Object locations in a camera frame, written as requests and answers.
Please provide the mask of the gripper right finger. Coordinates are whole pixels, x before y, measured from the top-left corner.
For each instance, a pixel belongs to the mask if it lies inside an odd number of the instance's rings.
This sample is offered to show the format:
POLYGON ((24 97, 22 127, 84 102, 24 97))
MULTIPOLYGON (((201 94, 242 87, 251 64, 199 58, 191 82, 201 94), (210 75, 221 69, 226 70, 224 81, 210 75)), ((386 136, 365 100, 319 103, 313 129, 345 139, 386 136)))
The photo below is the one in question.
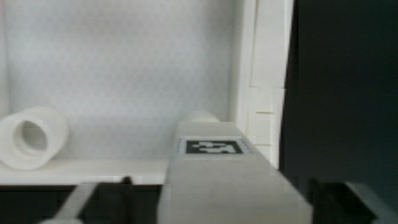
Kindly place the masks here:
POLYGON ((313 224, 398 224, 398 213, 358 182, 310 182, 313 224))

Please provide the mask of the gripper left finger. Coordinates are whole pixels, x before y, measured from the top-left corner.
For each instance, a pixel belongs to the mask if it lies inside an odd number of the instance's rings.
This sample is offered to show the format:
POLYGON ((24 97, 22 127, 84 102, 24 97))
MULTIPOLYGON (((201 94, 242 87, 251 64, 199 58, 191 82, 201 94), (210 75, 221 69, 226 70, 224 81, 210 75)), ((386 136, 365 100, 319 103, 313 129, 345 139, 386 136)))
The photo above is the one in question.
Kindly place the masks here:
POLYGON ((38 224, 159 224, 160 185, 120 182, 82 183, 56 215, 38 224))

